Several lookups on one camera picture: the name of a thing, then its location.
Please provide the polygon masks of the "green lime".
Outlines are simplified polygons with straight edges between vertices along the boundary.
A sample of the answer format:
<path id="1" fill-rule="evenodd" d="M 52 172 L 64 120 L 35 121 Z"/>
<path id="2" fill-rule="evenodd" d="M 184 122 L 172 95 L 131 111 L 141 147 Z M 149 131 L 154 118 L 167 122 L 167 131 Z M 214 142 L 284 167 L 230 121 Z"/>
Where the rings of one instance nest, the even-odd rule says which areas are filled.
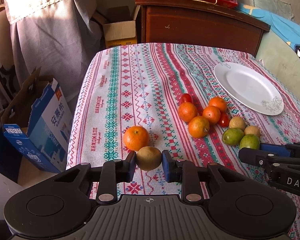
<path id="1" fill-rule="evenodd" d="M 252 148 L 255 150 L 258 150 L 260 148 L 260 139 L 254 134 L 247 134 L 245 135 L 240 144 L 239 149 L 242 148 Z"/>
<path id="2" fill-rule="evenodd" d="M 222 135 L 222 141 L 229 146 L 235 146 L 240 143 L 244 132 L 239 128 L 229 128 Z"/>

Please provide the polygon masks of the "brown kiwi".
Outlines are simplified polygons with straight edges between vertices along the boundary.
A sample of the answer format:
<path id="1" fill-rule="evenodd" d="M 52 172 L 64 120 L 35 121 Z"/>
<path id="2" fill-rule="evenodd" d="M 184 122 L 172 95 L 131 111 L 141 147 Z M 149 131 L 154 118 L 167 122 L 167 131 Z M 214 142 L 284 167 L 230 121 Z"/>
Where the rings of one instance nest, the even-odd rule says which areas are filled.
<path id="1" fill-rule="evenodd" d="M 249 134 L 253 134 L 258 138 L 260 138 L 261 136 L 260 130 L 257 126 L 247 126 L 244 130 L 244 135 L 249 135 Z"/>
<path id="2" fill-rule="evenodd" d="M 245 130 L 246 124 L 240 116 L 234 116 L 229 122 L 229 128 L 238 128 L 242 131 Z"/>

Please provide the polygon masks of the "brown kiwi fruit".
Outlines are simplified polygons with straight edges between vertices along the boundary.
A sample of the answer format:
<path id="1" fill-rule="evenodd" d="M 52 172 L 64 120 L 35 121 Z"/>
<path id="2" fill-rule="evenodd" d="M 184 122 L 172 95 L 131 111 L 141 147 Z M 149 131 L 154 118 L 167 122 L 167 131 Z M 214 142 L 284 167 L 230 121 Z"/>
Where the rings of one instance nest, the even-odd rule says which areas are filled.
<path id="1" fill-rule="evenodd" d="M 136 163 L 143 171 L 151 171 L 157 168 L 161 162 L 162 153 L 156 147 L 143 147 L 136 154 Z"/>

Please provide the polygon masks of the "brown kiwi back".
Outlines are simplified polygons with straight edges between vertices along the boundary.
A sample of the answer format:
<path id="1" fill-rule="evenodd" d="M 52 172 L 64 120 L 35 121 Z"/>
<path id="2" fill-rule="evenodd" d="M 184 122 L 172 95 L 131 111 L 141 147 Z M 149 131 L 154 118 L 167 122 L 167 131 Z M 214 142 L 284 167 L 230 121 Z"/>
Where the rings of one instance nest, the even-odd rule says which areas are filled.
<path id="1" fill-rule="evenodd" d="M 229 128 L 238 128 L 242 131 L 245 130 L 246 124 L 240 116 L 234 116 L 229 122 Z"/>

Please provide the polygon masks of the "orange mandarin front cluster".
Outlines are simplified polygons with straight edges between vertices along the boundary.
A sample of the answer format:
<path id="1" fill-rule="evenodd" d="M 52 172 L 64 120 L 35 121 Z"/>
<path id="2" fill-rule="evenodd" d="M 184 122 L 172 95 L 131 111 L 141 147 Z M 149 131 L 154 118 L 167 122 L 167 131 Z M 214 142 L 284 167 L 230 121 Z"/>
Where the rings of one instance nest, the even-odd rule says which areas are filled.
<path id="1" fill-rule="evenodd" d="M 194 138 L 205 137 L 210 130 L 209 121 L 203 116 L 194 117 L 188 126 L 189 134 Z"/>

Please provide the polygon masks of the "orange mandarin cluster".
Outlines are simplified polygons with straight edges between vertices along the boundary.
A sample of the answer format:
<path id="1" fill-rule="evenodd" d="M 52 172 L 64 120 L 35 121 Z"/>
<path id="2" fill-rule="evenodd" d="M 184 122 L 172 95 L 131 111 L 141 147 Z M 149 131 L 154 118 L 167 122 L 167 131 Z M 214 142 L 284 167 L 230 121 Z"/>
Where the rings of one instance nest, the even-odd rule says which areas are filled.
<path id="1" fill-rule="evenodd" d="M 205 137 L 210 130 L 209 121 L 203 116 L 194 117 L 188 126 L 189 134 L 194 138 Z"/>
<path id="2" fill-rule="evenodd" d="M 216 97 L 210 99 L 209 106 L 217 107 L 221 112 L 225 113 L 228 104 L 223 98 L 216 96 Z"/>
<path id="3" fill-rule="evenodd" d="M 221 112 L 215 106 L 207 106 L 203 110 L 202 116 L 208 120 L 209 124 L 215 125 L 219 122 Z"/>
<path id="4" fill-rule="evenodd" d="M 198 115 L 197 107 L 191 102 L 183 102 L 178 108 L 178 114 L 181 120 L 189 123 Z"/>

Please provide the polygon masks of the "red cherry tomato front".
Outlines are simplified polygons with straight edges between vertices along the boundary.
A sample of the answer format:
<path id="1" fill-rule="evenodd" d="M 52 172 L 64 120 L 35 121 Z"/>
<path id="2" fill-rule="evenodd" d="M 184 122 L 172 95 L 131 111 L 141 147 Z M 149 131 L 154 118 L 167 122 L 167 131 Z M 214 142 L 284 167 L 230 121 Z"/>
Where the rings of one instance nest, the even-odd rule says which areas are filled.
<path id="1" fill-rule="evenodd" d="M 220 119 L 218 120 L 218 125 L 225 128 L 229 126 L 230 118 L 226 113 L 221 112 Z"/>

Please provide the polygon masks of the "red cherry tomato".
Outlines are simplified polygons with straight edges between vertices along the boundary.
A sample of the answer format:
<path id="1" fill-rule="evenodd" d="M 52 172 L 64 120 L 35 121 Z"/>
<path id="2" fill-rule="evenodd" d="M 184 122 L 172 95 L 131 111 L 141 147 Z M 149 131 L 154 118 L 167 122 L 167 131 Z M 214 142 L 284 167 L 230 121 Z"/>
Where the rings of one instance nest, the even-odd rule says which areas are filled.
<path id="1" fill-rule="evenodd" d="M 192 98 L 192 96 L 190 96 L 190 94 L 185 93 L 181 96 L 180 102 L 181 103 L 186 103 L 186 102 L 193 103 L 193 98 Z"/>
<path id="2" fill-rule="evenodd" d="M 229 126 L 230 118 L 226 113 L 221 112 L 220 119 L 218 120 L 218 125 L 225 128 Z"/>

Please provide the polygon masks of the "orange mandarin back cluster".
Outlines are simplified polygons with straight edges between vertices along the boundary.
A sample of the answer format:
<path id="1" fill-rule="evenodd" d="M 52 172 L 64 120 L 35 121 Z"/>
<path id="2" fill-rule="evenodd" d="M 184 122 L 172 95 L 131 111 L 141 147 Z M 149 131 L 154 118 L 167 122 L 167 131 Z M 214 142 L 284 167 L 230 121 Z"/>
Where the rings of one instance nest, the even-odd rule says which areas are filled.
<path id="1" fill-rule="evenodd" d="M 217 107 L 221 112 L 225 113 L 228 104 L 223 98 L 216 96 L 216 97 L 210 99 L 209 106 Z"/>

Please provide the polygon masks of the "red cherry tomato back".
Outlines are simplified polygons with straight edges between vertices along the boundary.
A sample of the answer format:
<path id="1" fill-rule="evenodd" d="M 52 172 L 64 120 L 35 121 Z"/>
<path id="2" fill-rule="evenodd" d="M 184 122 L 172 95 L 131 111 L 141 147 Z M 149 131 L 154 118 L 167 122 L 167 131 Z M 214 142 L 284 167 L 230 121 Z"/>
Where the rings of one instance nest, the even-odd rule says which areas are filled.
<path id="1" fill-rule="evenodd" d="M 192 98 L 192 96 L 190 96 L 190 94 L 185 93 L 181 96 L 180 102 L 181 103 L 186 103 L 186 102 L 193 103 L 193 98 Z"/>

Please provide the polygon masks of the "patterned red green tablecloth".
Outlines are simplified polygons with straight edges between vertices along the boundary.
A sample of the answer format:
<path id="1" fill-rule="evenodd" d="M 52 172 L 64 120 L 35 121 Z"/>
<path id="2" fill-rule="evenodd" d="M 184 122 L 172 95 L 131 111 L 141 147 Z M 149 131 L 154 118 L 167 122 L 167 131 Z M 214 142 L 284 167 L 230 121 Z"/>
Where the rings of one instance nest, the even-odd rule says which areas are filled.
<path id="1" fill-rule="evenodd" d="M 243 64 L 264 76 L 279 91 L 283 112 L 277 116 L 257 113 L 242 105 L 221 87 L 213 69 L 221 62 Z M 126 129 L 147 129 L 150 144 L 168 150 L 174 159 L 198 166 L 215 161 L 264 183 L 267 175 L 258 167 L 243 164 L 238 147 L 222 143 L 224 129 L 195 139 L 178 115 L 180 98 L 189 93 L 198 111 L 219 96 L 230 116 L 240 116 L 261 130 L 261 140 L 285 144 L 300 141 L 300 100 L 253 56 L 234 50 L 202 46 L 149 43 L 106 49 L 96 54 L 85 75 L 75 110 L 68 149 L 68 167 L 81 162 L 101 166 L 123 159 Z M 194 205 L 182 205 L 180 183 L 165 181 L 161 167 L 136 170 L 130 183 L 121 183 L 118 194 L 127 194 L 126 215 L 105 209 L 94 221 L 92 239 L 191 239 L 208 237 Z"/>

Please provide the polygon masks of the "blue cartoon pillow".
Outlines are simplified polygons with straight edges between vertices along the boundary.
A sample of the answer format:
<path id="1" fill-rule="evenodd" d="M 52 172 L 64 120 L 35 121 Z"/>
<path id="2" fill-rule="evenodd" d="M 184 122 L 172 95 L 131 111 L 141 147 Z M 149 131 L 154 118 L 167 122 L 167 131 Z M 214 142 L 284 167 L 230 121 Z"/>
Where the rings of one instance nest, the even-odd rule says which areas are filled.
<path id="1" fill-rule="evenodd" d="M 270 26 L 255 58 L 300 100 L 300 25 L 242 3 L 237 10 Z"/>

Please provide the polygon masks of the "brown cardboard box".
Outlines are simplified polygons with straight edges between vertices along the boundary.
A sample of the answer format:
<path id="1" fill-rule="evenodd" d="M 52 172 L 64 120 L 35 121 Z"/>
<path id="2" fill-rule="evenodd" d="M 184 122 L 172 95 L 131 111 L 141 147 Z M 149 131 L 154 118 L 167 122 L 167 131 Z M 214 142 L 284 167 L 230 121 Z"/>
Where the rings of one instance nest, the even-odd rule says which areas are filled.
<path id="1" fill-rule="evenodd" d="M 106 18 L 95 11 L 92 19 L 102 26 L 106 48 L 126 46 L 138 43 L 136 20 L 140 6 L 137 5 L 133 12 L 132 20 L 108 23 Z"/>

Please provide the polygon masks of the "dark wooden cabinet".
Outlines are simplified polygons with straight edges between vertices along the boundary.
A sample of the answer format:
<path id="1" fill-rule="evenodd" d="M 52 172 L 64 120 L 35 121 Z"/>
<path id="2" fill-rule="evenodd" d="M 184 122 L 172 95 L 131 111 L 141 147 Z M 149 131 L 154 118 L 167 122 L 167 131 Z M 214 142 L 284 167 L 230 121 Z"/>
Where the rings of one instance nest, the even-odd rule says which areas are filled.
<path id="1" fill-rule="evenodd" d="M 142 43 L 231 49 L 255 56 L 270 26 L 234 9 L 189 0 L 135 0 Z"/>

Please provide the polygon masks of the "checked grey curtain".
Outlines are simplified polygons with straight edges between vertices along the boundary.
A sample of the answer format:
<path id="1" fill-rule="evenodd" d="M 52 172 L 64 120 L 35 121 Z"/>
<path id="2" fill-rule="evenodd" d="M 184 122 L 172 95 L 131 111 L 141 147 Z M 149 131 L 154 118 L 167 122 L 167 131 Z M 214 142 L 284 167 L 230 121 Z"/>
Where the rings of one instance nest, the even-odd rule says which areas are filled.
<path id="1" fill-rule="evenodd" d="M 101 28 L 91 20 L 96 0 L 4 0 L 15 71 L 23 83 L 37 68 L 53 75 L 73 107 Z"/>

